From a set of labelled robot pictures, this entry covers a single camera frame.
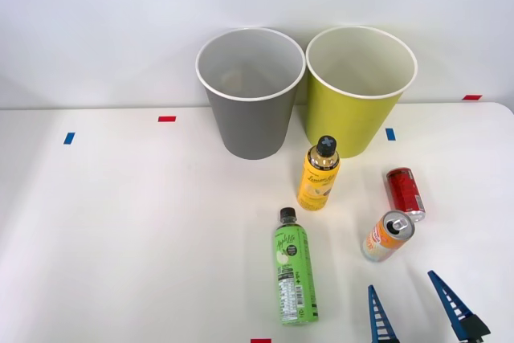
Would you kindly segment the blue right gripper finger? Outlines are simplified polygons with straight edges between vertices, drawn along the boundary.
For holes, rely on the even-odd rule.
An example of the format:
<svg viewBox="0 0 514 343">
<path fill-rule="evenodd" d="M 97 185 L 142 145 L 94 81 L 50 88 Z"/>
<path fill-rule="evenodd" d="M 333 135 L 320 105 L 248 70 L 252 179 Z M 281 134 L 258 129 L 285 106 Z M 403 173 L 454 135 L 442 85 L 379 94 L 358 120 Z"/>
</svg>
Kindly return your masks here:
<svg viewBox="0 0 514 343">
<path fill-rule="evenodd" d="M 373 285 L 368 286 L 369 322 L 372 343 L 399 343 Z"/>
<path fill-rule="evenodd" d="M 427 275 L 439 296 L 458 341 L 483 342 L 483 337 L 491 333 L 486 324 L 465 305 L 435 271 L 428 271 Z"/>
</svg>

